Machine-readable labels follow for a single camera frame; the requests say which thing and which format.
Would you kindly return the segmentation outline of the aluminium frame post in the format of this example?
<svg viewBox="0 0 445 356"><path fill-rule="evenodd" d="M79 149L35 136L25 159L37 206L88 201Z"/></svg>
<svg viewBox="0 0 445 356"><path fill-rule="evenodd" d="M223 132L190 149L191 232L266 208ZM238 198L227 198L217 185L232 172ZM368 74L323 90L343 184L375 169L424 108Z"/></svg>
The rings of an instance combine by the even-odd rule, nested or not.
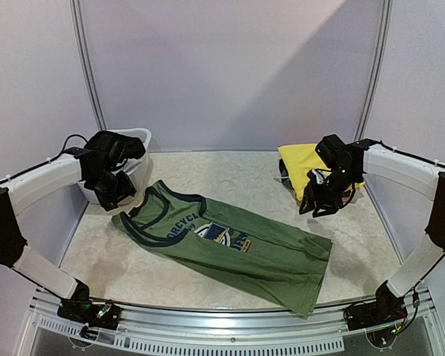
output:
<svg viewBox="0 0 445 356"><path fill-rule="evenodd" d="M82 11L82 2L79 0L70 0L70 10L73 20L74 33L78 48L78 54L81 62L82 73L84 76L85 85L88 91L91 110L93 111L94 119L99 130L106 130L107 124L105 116L99 100L96 80L93 73L93 67L88 49L88 41L85 33L85 23Z"/></svg>
<svg viewBox="0 0 445 356"><path fill-rule="evenodd" d="M382 70L383 58L386 52L386 43L388 40L390 19L392 16L392 4L392 0L382 1L369 81L366 89L366 95L363 100L360 119L355 131L354 141L358 141L363 138L369 121L369 115L374 104L375 94L378 88L378 82Z"/></svg>

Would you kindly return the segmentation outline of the black garment in basket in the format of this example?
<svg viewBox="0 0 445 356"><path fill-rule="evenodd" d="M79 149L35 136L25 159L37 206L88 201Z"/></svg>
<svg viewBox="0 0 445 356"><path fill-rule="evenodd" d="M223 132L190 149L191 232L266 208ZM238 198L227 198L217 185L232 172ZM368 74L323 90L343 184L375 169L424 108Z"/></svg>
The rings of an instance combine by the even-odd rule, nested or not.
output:
<svg viewBox="0 0 445 356"><path fill-rule="evenodd" d="M127 146L126 157L128 158L127 160L142 158L146 152L146 149L145 149L142 141L138 137L131 137L131 136L126 136L126 135L124 135L124 136L128 140L128 143L126 144L126 146ZM94 151L94 150L89 150L89 151L96 152L97 156L99 157L101 162L104 164L105 168L109 171L112 171L104 163L104 154L102 152Z"/></svg>

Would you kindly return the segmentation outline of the aluminium front rail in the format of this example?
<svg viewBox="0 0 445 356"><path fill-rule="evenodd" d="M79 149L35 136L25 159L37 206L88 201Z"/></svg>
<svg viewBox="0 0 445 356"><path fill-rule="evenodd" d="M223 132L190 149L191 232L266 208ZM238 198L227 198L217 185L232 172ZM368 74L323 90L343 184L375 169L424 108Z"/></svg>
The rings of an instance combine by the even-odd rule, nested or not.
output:
<svg viewBox="0 0 445 356"><path fill-rule="evenodd" d="M62 319L58 300L38 289L18 355L445 355L445 337L427 289L407 316L350 330L346 305L318 306L308 318L282 309L184 310L122 304L116 329Z"/></svg>

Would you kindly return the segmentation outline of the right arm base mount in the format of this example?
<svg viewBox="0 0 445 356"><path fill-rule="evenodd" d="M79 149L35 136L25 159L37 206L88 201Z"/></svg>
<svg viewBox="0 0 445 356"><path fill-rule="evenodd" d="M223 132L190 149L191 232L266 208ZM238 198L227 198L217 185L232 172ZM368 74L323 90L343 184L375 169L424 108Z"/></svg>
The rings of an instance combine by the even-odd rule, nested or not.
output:
<svg viewBox="0 0 445 356"><path fill-rule="evenodd" d="M401 320L399 326L393 326L388 331L389 336L397 336L409 328L418 315L420 299L416 291L413 293L412 302L415 310L409 317L404 297L396 297L390 291L381 291L376 294L373 302L355 302L346 307L343 319L346 321L349 331Z"/></svg>

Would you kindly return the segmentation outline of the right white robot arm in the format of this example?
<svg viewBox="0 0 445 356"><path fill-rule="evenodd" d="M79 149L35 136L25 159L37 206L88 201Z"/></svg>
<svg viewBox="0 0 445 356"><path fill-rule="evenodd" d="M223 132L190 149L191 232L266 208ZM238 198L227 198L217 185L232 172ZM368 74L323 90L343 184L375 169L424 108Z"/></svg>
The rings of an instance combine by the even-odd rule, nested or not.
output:
<svg viewBox="0 0 445 356"><path fill-rule="evenodd" d="M373 139L345 143L334 134L323 137L315 152L328 171L309 172L301 214L336 214L348 205L344 192L368 180L374 183L369 192L395 243L401 243L401 224L406 225L407 233L420 235L411 238L401 266L378 288L376 301L369 306L372 321L385 323L396 313L401 299L445 257L445 163Z"/></svg>

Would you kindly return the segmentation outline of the white plastic laundry basket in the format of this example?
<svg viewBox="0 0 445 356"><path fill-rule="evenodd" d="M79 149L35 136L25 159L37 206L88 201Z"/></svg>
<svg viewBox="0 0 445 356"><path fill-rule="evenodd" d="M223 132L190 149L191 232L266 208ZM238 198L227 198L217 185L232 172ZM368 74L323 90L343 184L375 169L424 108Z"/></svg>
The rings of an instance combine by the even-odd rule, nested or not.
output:
<svg viewBox="0 0 445 356"><path fill-rule="evenodd" d="M129 159L120 169L116 171L109 171L105 168L104 164L101 162L96 152L92 152L84 148L85 155L81 158L81 161L85 163L86 166L83 170L83 179L77 182L77 185L79 186L89 203L100 205L94 193L94 187L96 186L96 184L104 178L104 175L106 173L117 174L118 172L125 172L130 177L136 189L136 194L134 197L127 197L119 204L119 206L127 205L128 203L132 202L135 199L137 193L141 191L144 182L151 172L148 149L151 142L152 133L146 128L131 128L109 131L113 131L115 133L123 134L126 136L138 137L142 141L146 149L144 156L140 159Z"/></svg>

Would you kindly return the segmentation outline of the left aluminium frame post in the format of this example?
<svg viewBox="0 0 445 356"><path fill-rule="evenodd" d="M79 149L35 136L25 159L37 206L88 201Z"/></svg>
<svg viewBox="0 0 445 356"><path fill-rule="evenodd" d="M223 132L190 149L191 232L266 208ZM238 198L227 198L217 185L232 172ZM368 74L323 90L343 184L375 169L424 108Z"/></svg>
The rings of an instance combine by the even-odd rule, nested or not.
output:
<svg viewBox="0 0 445 356"><path fill-rule="evenodd" d="M85 23L82 11L82 2L79 0L70 0L70 10L73 20L74 33L78 48L78 54L81 62L82 73L84 76L85 85L88 91L91 110L93 111L94 119L99 130L106 130L107 124L105 116L99 100L96 80L93 73L93 67L88 49L88 41L85 33Z"/></svg>

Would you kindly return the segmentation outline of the green garment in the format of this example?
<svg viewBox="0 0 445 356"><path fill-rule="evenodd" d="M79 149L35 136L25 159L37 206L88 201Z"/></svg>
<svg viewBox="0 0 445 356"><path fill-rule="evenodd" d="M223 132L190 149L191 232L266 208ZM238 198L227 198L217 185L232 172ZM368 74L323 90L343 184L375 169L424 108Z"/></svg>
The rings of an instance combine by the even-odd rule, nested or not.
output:
<svg viewBox="0 0 445 356"><path fill-rule="evenodd" d="M162 180L111 219L146 251L302 317L313 311L332 241Z"/></svg>

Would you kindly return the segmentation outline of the folded pink garment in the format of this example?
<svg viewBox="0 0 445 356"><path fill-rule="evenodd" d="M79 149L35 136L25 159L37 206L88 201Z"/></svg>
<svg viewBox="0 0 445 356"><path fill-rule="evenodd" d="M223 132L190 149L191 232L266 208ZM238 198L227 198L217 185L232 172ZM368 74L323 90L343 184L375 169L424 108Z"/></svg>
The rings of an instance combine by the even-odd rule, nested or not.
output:
<svg viewBox="0 0 445 356"><path fill-rule="evenodd" d="M303 198L303 190L300 192L296 192L294 189L289 189L289 193L292 195L292 197L295 199L297 206L300 206ZM349 198L353 196L353 190L348 189L343 193L342 196L342 202L347 203Z"/></svg>

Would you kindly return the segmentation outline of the yellow shorts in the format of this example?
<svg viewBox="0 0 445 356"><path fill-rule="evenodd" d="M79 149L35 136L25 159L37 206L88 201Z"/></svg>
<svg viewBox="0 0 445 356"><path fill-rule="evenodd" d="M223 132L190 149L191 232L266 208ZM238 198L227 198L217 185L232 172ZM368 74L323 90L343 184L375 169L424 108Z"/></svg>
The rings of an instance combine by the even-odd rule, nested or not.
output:
<svg viewBox="0 0 445 356"><path fill-rule="evenodd" d="M280 158L284 161L289 172L289 178L296 192L300 192L308 185L308 173L315 168L327 175L329 168L325 166L315 152L316 144L282 145L277 148Z"/></svg>

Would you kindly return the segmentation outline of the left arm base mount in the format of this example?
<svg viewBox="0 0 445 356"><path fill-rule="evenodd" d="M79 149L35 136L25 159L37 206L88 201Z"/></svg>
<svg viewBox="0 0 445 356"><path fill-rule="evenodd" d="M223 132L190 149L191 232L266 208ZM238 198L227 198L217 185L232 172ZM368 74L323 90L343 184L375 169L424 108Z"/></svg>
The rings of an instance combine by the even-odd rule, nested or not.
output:
<svg viewBox="0 0 445 356"><path fill-rule="evenodd" d="M78 285L70 299L61 299L57 315L61 318L82 323L88 327L99 327L116 330L122 308L106 300L95 302L90 298L90 291L86 285Z"/></svg>

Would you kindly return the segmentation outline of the right aluminium frame post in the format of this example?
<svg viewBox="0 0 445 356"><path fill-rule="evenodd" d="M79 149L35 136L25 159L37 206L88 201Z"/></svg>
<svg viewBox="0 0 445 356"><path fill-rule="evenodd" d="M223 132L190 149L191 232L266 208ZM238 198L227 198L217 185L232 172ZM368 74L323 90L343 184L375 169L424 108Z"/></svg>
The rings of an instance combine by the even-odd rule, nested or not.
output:
<svg viewBox="0 0 445 356"><path fill-rule="evenodd" d="M392 4L392 0L382 1L369 81L366 89L366 95L363 100L360 119L355 131L354 141L358 141L363 138L369 121L369 115L374 104L375 94L378 88L378 82L382 70L383 58L386 52L386 43L388 40L390 19L392 16Z"/></svg>

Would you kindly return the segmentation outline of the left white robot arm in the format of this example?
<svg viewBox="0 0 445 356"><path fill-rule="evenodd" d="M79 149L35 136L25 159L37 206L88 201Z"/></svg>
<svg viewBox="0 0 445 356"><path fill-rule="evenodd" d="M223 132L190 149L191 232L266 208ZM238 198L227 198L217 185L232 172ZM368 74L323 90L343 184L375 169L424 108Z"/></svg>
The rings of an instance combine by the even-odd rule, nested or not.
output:
<svg viewBox="0 0 445 356"><path fill-rule="evenodd" d="M67 302L80 322L95 316L88 287L61 270L40 243L63 246L60 221L92 202L103 211L127 205L140 190L135 171L147 159L148 130L100 131L83 146L64 144L57 155L0 180L0 265Z"/></svg>

